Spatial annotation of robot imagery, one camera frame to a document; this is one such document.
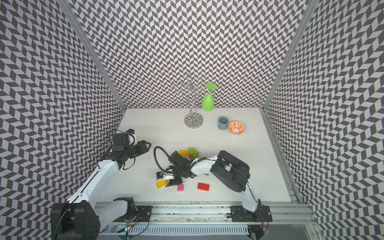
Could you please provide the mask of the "yellow long lego brick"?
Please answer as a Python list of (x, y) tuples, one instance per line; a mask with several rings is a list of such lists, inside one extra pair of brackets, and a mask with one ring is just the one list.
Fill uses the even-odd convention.
[(161, 188), (165, 187), (168, 183), (169, 183), (169, 180), (161, 180), (161, 181), (156, 182), (156, 186), (158, 189), (161, 189)]

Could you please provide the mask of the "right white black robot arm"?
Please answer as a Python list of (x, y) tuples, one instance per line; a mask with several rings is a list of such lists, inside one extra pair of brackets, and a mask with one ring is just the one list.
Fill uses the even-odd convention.
[(178, 152), (166, 156), (171, 165), (167, 169), (159, 168), (157, 181), (167, 180), (169, 186), (180, 185), (182, 179), (212, 174), (227, 188), (241, 194), (242, 207), (246, 211), (254, 213), (261, 204), (249, 184), (249, 165), (227, 151), (220, 151), (213, 157), (191, 159)]

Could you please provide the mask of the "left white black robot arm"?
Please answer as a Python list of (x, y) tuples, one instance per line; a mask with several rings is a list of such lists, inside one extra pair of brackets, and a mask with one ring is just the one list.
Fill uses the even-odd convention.
[(95, 240), (99, 233), (120, 217), (137, 217), (132, 197), (116, 198), (100, 211), (97, 200), (113, 176), (128, 159), (147, 153), (151, 143), (140, 141), (134, 145), (120, 145), (98, 163), (86, 182), (65, 203), (54, 204), (51, 210), (53, 240)]

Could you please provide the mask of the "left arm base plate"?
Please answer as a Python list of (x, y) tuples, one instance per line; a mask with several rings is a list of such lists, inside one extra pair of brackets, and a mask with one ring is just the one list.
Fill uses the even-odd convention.
[(135, 206), (128, 212), (117, 218), (113, 221), (113, 223), (141, 223), (141, 222), (149, 222), (152, 214), (152, 206)]

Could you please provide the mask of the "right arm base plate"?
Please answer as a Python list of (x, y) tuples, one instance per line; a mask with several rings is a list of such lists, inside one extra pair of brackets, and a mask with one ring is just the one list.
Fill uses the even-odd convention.
[(273, 221), (269, 206), (259, 205), (254, 212), (245, 210), (242, 206), (231, 206), (232, 222), (260, 222), (269, 223)]

